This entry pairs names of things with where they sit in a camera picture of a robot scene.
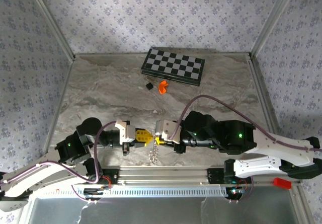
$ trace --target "chess board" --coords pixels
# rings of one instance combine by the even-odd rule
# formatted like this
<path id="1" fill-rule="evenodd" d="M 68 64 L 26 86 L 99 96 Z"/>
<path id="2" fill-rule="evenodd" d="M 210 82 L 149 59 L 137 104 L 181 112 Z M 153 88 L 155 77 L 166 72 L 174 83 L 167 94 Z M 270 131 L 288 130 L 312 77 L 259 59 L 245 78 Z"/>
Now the chess board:
<path id="1" fill-rule="evenodd" d="M 149 76 L 199 86 L 204 64 L 204 59 L 150 49 L 141 70 Z"/>

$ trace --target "gray marble floor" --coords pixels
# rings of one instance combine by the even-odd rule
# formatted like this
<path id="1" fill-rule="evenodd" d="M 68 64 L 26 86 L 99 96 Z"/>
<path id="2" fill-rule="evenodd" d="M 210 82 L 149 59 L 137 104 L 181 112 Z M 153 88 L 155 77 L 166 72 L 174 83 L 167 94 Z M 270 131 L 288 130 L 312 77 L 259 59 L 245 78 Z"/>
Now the gray marble floor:
<path id="1" fill-rule="evenodd" d="M 141 74 L 145 54 L 96 55 L 76 58 L 68 82 L 63 106 L 52 145 L 75 131 L 88 117 L 97 117 L 103 124 L 130 120 L 132 125 L 152 130 L 158 119 L 178 119 L 188 101 L 200 94 L 211 95 L 230 104 L 246 116 L 266 127 L 253 79 L 245 57 L 222 54 L 193 55 L 206 60 L 199 87 L 169 81 L 167 93 L 160 95 L 162 81 Z M 145 85 L 151 82 L 152 90 Z M 217 120 L 239 119 L 236 114 L 208 99 L 199 99 L 191 110 L 211 114 Z M 119 148 L 100 149 L 99 161 L 106 166 L 148 166 L 148 147 L 131 149 L 124 157 Z M 221 166 L 228 159 L 208 148 L 189 148 L 183 155 L 158 146 L 158 166 Z"/>

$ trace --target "orange object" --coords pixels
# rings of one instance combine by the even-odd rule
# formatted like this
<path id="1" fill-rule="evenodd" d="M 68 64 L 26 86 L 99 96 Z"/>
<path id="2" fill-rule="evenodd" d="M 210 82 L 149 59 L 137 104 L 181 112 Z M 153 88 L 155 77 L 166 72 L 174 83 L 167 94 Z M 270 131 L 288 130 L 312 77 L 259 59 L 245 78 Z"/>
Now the orange object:
<path id="1" fill-rule="evenodd" d="M 292 182 L 283 180 L 281 178 L 275 178 L 273 183 L 275 186 L 278 186 L 287 190 L 292 188 Z"/>
<path id="2" fill-rule="evenodd" d="M 161 94 L 161 95 L 167 92 L 166 87 L 167 87 L 168 85 L 169 85 L 169 84 L 168 84 L 166 81 L 163 81 L 163 82 L 161 82 L 161 83 L 159 84 L 159 92 L 160 92 L 160 94 Z"/>

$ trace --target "floral wallpaper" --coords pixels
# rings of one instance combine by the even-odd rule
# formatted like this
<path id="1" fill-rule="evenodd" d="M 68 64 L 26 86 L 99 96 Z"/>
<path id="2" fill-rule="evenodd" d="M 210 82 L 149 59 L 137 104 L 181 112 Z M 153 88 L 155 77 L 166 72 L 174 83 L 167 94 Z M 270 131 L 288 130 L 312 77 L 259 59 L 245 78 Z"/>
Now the floral wallpaper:
<path id="1" fill-rule="evenodd" d="M 0 171 L 11 172 L 42 154 L 69 64 L 33 0 L 0 0 L 0 14 Z"/>
<path id="2" fill-rule="evenodd" d="M 282 135 L 322 145 L 322 0 L 291 0 L 258 55 Z M 322 176 L 303 182 L 322 223 Z"/>
<path id="3" fill-rule="evenodd" d="M 276 0 L 46 0 L 74 53 L 250 51 Z"/>

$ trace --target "small black block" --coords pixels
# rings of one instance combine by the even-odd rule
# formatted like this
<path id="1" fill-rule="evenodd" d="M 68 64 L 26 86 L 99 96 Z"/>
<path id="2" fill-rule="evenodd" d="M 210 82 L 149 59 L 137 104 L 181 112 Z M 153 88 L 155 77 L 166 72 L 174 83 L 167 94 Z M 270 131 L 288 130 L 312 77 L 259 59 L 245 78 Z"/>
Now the small black block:
<path id="1" fill-rule="evenodd" d="M 146 86 L 146 88 L 148 88 L 148 90 L 151 90 L 153 88 L 152 83 L 148 83 L 145 86 Z"/>

